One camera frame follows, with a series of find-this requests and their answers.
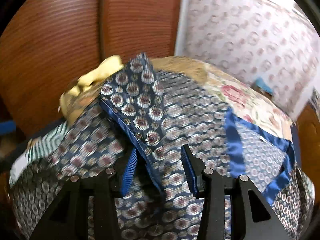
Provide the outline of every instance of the wallpaper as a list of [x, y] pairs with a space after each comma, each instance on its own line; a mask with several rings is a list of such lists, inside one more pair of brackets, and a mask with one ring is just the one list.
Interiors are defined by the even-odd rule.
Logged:
[[269, 0], [190, 0], [184, 55], [251, 85], [258, 77], [289, 115], [319, 66], [307, 19]]

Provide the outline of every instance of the metal pin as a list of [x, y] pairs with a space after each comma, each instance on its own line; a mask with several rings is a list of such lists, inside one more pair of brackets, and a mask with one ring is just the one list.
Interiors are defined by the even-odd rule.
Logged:
[[211, 169], [211, 168], [205, 168], [205, 169], [204, 169], [204, 173], [205, 173], [205, 174], [212, 174], [212, 173], [213, 173], [213, 169]]
[[242, 180], [242, 181], [248, 181], [248, 176], [247, 175], [240, 175], [240, 179]]
[[106, 169], [106, 174], [112, 174], [115, 172], [115, 169], [114, 168], [107, 168]]
[[76, 182], [76, 181], [78, 181], [78, 179], [79, 179], [79, 177], [78, 177], [77, 175], [74, 175], [74, 176], [72, 176], [72, 177], [70, 178], [70, 180], [71, 180], [72, 182]]

